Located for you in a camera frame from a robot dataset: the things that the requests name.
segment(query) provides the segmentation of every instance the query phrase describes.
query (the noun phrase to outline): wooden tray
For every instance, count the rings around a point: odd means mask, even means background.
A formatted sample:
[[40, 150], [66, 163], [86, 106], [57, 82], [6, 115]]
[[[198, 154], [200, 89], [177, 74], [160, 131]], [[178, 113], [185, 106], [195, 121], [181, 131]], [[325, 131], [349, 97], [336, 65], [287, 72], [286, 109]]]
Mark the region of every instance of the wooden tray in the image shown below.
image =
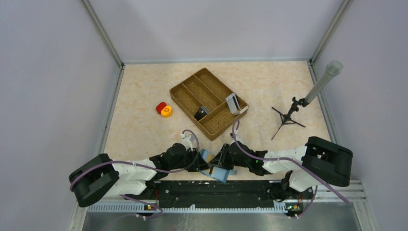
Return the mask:
[[[232, 91], [207, 68], [199, 70], [170, 89], [171, 99], [211, 141], [231, 126], [235, 119], [242, 118], [248, 111], [240, 115], [233, 115], [230, 112], [225, 98], [231, 93]], [[248, 106], [238, 95], [237, 98], [240, 110]], [[202, 105], [210, 113], [197, 121], [194, 115]]]

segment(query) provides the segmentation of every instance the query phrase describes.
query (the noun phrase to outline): beige table surface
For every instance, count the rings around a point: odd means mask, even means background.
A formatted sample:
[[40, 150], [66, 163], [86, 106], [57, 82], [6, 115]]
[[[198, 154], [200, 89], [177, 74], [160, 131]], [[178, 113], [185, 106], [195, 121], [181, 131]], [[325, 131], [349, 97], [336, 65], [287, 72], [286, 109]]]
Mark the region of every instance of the beige table surface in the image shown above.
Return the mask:
[[[274, 106], [287, 113], [292, 97], [303, 98], [313, 87], [306, 61], [228, 62], [126, 65], [119, 95], [109, 128], [105, 153], [111, 159], [142, 160], [165, 152], [176, 142], [184, 129], [194, 131], [200, 147], [217, 154], [222, 144], [230, 143], [228, 128], [210, 141], [171, 100], [169, 90], [201, 68], [208, 68], [249, 105], [241, 119], [238, 135], [253, 150], [279, 151], [304, 145], [308, 137], [330, 140], [317, 98], [300, 108], [292, 118], [306, 128], [286, 125], [271, 141], [280, 125]], [[160, 102], [173, 107], [173, 115], [163, 118], [155, 108]], [[229, 180], [280, 180], [284, 173], [264, 177], [248, 169], [235, 167], [236, 176]], [[199, 172], [169, 174], [163, 180], [211, 180]]]

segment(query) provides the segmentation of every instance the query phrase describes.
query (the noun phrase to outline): red cap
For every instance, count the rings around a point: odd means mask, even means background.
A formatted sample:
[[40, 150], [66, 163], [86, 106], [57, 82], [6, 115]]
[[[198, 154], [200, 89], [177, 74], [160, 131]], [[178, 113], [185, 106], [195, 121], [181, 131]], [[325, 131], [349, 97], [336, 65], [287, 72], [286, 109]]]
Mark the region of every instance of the red cap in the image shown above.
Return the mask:
[[159, 103], [159, 105], [156, 107], [156, 111], [159, 115], [161, 115], [161, 111], [163, 110], [164, 107], [166, 107], [167, 104], [165, 102]]

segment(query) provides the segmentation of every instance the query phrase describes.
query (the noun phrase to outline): gray cylinder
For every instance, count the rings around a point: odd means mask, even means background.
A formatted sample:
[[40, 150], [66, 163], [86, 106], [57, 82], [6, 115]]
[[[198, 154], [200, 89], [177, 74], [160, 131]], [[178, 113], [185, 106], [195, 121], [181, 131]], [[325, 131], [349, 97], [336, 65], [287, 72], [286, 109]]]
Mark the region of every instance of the gray cylinder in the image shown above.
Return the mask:
[[305, 97], [305, 101], [307, 103], [311, 103], [314, 98], [323, 90], [323, 88], [326, 86], [326, 84], [335, 76], [339, 75], [340, 72], [342, 71], [343, 68], [343, 63], [334, 60], [331, 61], [327, 66], [326, 66], [326, 71], [324, 72], [324, 75], [318, 80], [318, 82], [314, 85], [312, 90], [309, 91], [307, 96]]

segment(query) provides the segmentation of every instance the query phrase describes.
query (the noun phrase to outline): white wall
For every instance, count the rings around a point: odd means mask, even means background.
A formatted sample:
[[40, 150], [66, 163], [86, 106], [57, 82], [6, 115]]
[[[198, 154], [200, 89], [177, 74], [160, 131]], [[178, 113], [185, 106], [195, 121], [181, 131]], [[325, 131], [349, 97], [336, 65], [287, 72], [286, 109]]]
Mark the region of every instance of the white wall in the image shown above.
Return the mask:
[[0, 38], [0, 229], [65, 231], [118, 68], [78, 0], [1, 0]]
[[381, 230], [406, 230], [408, 1], [354, 1], [323, 55], [344, 69], [325, 94], [342, 144], [354, 151]]
[[309, 59], [342, 0], [91, 0], [128, 62]]

